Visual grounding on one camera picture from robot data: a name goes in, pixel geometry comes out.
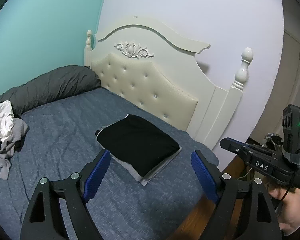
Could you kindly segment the person's right hand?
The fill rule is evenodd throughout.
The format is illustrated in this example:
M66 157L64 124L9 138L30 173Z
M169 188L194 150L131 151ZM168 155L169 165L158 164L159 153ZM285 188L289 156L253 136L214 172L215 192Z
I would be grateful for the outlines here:
M289 191L278 217L282 239L300 239L300 189Z

